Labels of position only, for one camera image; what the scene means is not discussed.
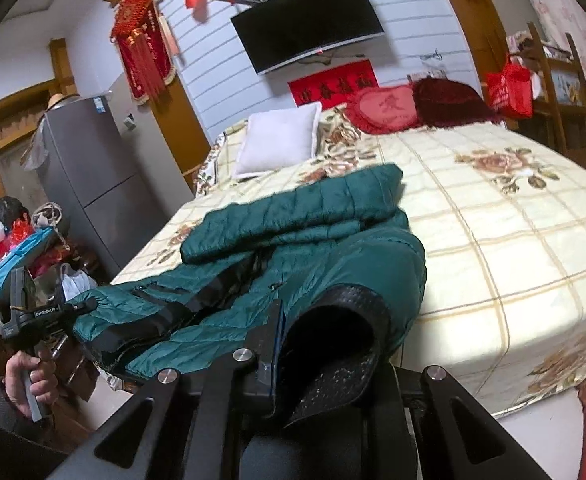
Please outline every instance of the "bed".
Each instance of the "bed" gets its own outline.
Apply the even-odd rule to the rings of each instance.
[[[230,175],[246,121],[225,130],[196,199],[114,283],[174,268],[211,210],[393,162],[428,279],[420,316],[391,361],[443,365],[496,416],[586,378],[585,170],[492,123],[369,136],[336,107],[323,112],[320,133],[316,158],[238,182]]]

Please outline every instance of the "white pillow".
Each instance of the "white pillow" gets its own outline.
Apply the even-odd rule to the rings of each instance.
[[[313,158],[321,113],[322,105],[311,103],[250,115],[233,177],[257,176]]]

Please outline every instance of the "person's hand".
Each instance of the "person's hand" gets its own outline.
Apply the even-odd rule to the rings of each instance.
[[[41,350],[39,357],[33,357],[26,352],[18,352],[6,362],[4,375],[4,390],[13,405],[26,418],[31,418],[31,409],[26,400],[22,370],[31,372],[31,393],[38,402],[53,404],[58,400],[58,378],[55,377],[55,363],[51,360],[49,349]]]

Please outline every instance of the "black tv screen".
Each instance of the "black tv screen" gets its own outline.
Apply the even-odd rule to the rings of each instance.
[[[384,33],[369,0],[268,0],[231,21],[258,74]]]

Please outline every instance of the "floor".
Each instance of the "floor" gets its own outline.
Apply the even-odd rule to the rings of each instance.
[[[131,394],[113,392],[101,377],[81,410],[91,429],[98,428]],[[582,458],[582,404],[573,389],[500,419],[552,480],[577,480]]]

